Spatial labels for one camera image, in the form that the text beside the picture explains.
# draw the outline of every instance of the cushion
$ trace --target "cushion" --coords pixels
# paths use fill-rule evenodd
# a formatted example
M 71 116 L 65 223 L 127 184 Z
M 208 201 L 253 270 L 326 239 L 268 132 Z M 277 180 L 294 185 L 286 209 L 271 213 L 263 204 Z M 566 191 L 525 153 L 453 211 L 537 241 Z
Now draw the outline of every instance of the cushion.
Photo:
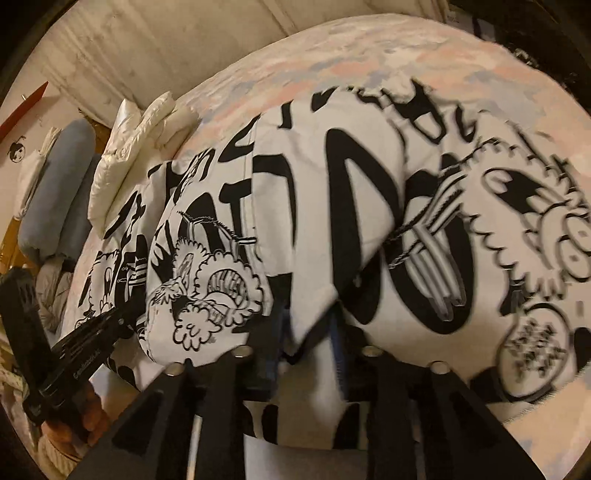
M 21 251 L 37 264 L 54 255 L 72 201 L 95 152 L 95 131 L 85 119 L 68 125 L 49 155 L 18 233 Z
M 86 238 L 92 228 L 86 216 L 92 180 L 95 177 L 96 166 L 99 164 L 100 154 L 96 153 L 90 162 L 88 170 L 82 179 L 80 188 L 72 201 L 64 226 L 61 229 L 60 242 L 56 254 L 77 261 L 82 253 Z

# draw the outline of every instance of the large black lettering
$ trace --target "large black lettering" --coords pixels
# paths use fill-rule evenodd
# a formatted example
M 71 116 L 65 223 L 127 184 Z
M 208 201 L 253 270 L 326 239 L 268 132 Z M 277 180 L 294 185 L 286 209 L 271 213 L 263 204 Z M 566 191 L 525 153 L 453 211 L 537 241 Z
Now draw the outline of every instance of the large black lettering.
M 291 119 L 291 103 L 293 100 L 290 100 L 287 103 L 281 105 L 281 125 L 277 128 L 284 128 L 286 130 L 291 130 L 293 127 L 293 120 Z
M 316 92 L 312 95 L 312 101 L 310 102 L 310 110 L 317 112 L 329 101 L 331 95 L 336 91 L 337 87 L 331 87 L 325 92 Z
M 412 100 L 408 103 L 398 103 L 392 94 L 386 89 L 382 89 L 382 93 L 388 97 L 388 99 L 394 105 L 397 112 L 404 118 L 411 122 L 411 125 L 430 143 L 439 145 L 443 140 L 443 137 L 447 135 L 447 127 L 443 121 L 443 117 L 439 113 L 439 110 L 435 104 L 431 101 L 429 96 L 425 93 L 425 87 L 413 80 L 413 86 L 415 94 Z M 434 137 L 429 132 L 422 129 L 417 123 L 417 120 L 423 115 L 431 115 L 435 123 L 438 125 L 440 132 L 439 135 Z
M 252 150 L 255 148 L 254 142 L 249 143 L 248 145 L 236 145 L 237 142 L 245 138 L 255 126 L 255 123 L 259 120 L 261 116 L 257 115 L 253 118 L 250 123 L 245 126 L 242 130 L 240 130 L 236 135 L 232 137 L 232 139 L 228 142 L 226 147 L 222 150 L 220 157 L 217 159 L 220 163 L 225 163 L 228 161 L 235 160 L 237 158 L 243 157 L 244 155 L 248 155 Z
M 297 202 L 296 202 L 296 186 L 294 184 L 294 176 L 291 172 L 291 167 L 287 159 L 279 155 L 256 155 L 252 159 L 252 172 L 255 173 L 270 173 L 278 177 L 284 177 L 287 180 L 287 193 L 290 198 L 291 210 L 291 244 L 295 245 L 297 233 Z
M 332 241 L 333 284 L 340 294 L 352 295 L 353 279 L 361 270 L 361 240 L 357 221 L 357 208 L 346 161 L 354 162 L 384 198 L 395 223 L 401 217 L 398 188 L 383 166 L 347 132 L 331 129 L 326 134 L 326 158 L 329 174 L 330 231 Z M 372 280 L 373 288 L 379 281 Z
M 242 232 L 242 215 L 240 208 L 240 200 L 248 197 L 252 192 L 251 179 L 244 179 L 236 183 L 225 183 L 220 190 L 219 201 L 230 205 L 230 212 L 232 214 L 232 223 L 234 226 L 234 233 L 236 236 L 243 237 Z M 238 247 L 238 255 L 242 258 L 244 263 L 248 263 L 248 257 L 243 245 Z

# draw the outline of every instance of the white pillow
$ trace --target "white pillow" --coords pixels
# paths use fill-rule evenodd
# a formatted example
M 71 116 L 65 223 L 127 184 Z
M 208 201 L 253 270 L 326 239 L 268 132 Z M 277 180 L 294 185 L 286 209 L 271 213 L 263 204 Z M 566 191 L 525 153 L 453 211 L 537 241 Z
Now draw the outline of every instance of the white pillow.
M 142 145 L 154 127 L 173 111 L 174 105 L 172 93 L 167 92 L 152 102 L 131 133 L 131 126 L 134 124 L 131 119 L 122 124 L 121 129 L 112 132 L 107 144 L 108 150 L 97 166 L 88 204 L 88 220 L 99 235 L 105 233 L 106 215 Z
M 148 172 L 156 165 L 174 158 L 198 119 L 196 112 L 181 105 L 152 130 L 111 203 L 105 227 L 115 221 L 137 185 L 148 180 Z
M 60 135 L 61 129 L 51 127 L 47 133 L 41 150 L 34 150 L 21 162 L 21 171 L 18 174 L 17 193 L 14 201 L 13 217 L 21 220 L 25 216 L 37 184 L 43 165 L 53 144 Z

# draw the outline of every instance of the bed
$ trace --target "bed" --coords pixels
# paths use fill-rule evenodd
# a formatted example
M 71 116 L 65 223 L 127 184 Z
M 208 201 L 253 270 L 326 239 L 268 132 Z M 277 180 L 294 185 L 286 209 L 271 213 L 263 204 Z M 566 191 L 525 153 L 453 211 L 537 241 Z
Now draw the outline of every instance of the bed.
M 300 94 L 334 85 L 400 90 L 408 77 L 445 98 L 466 103 L 487 99 L 487 110 L 503 112 L 524 127 L 550 134 L 570 157 L 581 187 L 591 189 L 587 176 L 591 176 L 591 164 L 586 161 L 591 155 L 591 119 L 553 80 L 516 61 L 500 46 L 436 22 L 394 14 L 333 21 L 292 35 L 246 56 L 186 93 L 178 103 L 198 111 L 201 123 L 176 158 L 195 156 L 258 113 Z M 96 231 L 86 241 L 74 272 L 62 335 L 78 320 L 77 302 L 101 242 Z M 125 365 L 141 389 L 161 367 L 152 364 L 139 347 L 129 352 Z M 129 372 L 119 374 L 124 377 Z M 99 371 L 93 382 L 102 396 L 111 398 L 115 383 L 109 375 L 106 369 Z M 563 479 L 591 440 L 590 388 L 591 372 L 583 369 L 559 393 L 506 424 L 549 480 Z M 289 460 L 278 453 L 283 452 L 279 447 L 252 439 L 248 449 L 272 464 L 263 472 L 256 471 L 254 478 L 273 478 L 277 471 L 296 478 L 285 473 Z M 362 477 L 357 453 L 298 455 L 307 459 L 306 468 L 322 465 L 329 458 L 335 469 L 349 465 Z M 336 458 L 340 466 L 333 463 Z M 249 463 L 250 474 L 255 473 L 255 463 Z

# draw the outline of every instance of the cartoon print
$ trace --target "cartoon print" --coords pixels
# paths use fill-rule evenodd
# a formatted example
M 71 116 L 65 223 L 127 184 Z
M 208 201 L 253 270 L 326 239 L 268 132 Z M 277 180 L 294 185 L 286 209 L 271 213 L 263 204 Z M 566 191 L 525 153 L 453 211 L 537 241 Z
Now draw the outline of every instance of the cartoon print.
M 569 282 L 591 278 L 589 209 L 556 168 L 502 141 L 483 145 L 465 167 L 480 181 L 462 182 L 462 213 L 514 284 L 550 300 L 563 298 Z
M 215 341 L 226 327 L 243 325 L 263 305 L 259 277 L 239 256 L 239 247 L 253 248 L 255 238 L 239 238 L 211 217 L 193 219 L 186 213 L 187 236 L 174 248 L 173 276 L 152 292 L 148 323 L 157 316 L 171 317 L 173 341 L 186 351 L 198 352 Z M 229 241 L 229 252 L 208 251 L 198 243 L 197 229 L 214 226 Z
M 22 162 L 22 159 L 25 158 L 25 155 L 26 155 L 25 145 L 23 145 L 23 143 L 21 142 L 21 139 L 26 140 L 27 137 L 24 137 L 23 135 L 21 135 L 20 137 L 18 137 L 17 141 L 12 142 L 12 144 L 10 145 L 10 148 L 8 149 L 8 157 L 10 158 L 10 160 L 13 163 L 20 163 L 20 162 Z
M 569 357 L 570 329 L 564 313 L 550 303 L 517 308 L 514 319 L 499 348 L 499 379 L 507 397 L 525 400 L 561 373 Z
M 424 97 L 422 89 L 417 92 L 413 102 Z M 424 112 L 428 105 L 415 107 L 421 106 Z M 453 250 L 460 253 L 458 243 L 470 246 L 472 233 L 481 237 L 486 249 L 496 252 L 497 265 L 508 273 L 509 289 L 499 308 L 502 314 L 509 313 L 508 300 L 515 291 L 521 291 L 524 300 L 539 294 L 548 301 L 562 299 L 571 282 L 587 282 L 591 278 L 589 208 L 568 175 L 566 162 L 555 155 L 552 161 L 544 160 L 515 125 L 512 131 L 499 122 L 519 144 L 478 138 L 479 121 L 487 112 L 480 113 L 467 134 L 459 107 L 454 119 L 444 119 L 432 110 L 429 115 L 435 117 L 435 124 L 457 123 L 460 140 L 475 140 L 475 147 L 461 160 L 444 154 L 436 179 L 422 169 L 407 181 L 406 207 L 416 197 L 426 204 L 393 232 L 389 240 L 393 245 L 386 251 L 392 280 L 419 320 L 438 333 L 452 333 L 467 319 L 473 261 L 468 250 L 460 255 Z M 426 138 L 423 129 L 419 133 Z M 441 142 L 439 137 L 427 140 Z M 433 314 L 419 305 L 421 297 L 429 301 Z

